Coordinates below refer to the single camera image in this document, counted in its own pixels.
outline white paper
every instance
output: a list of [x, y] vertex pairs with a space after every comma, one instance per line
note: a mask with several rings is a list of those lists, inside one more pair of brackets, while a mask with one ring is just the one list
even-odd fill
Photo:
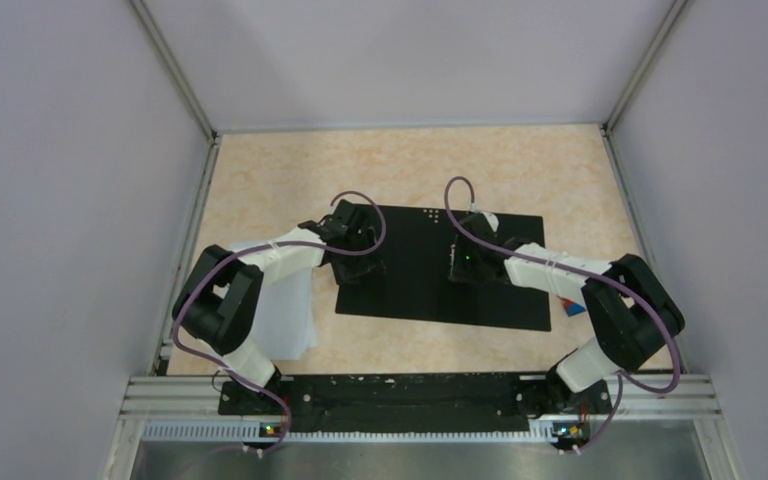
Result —
[[[265, 242], [238, 242], [240, 250]], [[316, 346], [313, 325], [313, 281], [310, 270], [263, 287], [254, 314], [251, 337], [270, 360], [298, 360]]]

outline wooden tabletop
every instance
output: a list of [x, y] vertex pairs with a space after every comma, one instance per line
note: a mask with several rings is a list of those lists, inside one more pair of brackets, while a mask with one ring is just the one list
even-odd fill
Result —
[[[282, 235], [319, 219], [343, 190], [384, 205], [443, 207], [443, 188], [469, 177], [479, 208], [540, 215], [546, 247], [614, 260], [637, 247], [596, 125], [352, 130], [226, 135], [196, 254]], [[468, 206], [453, 188], [454, 208]], [[330, 268], [313, 273], [318, 345], [284, 373], [546, 370], [593, 335], [550, 297], [551, 332], [338, 315]], [[182, 330], [188, 344], [194, 340]], [[645, 368], [669, 368], [659, 352]], [[210, 374], [207, 361], [173, 351], [168, 373]]]

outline gray wall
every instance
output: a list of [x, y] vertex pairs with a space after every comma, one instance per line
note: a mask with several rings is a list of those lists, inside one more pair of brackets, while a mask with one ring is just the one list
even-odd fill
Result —
[[220, 130], [596, 122], [671, 0], [147, 0]]
[[618, 138], [684, 353], [768, 478], [768, 2], [695, 2]]
[[97, 478], [205, 143], [124, 0], [0, 1], [0, 478]]

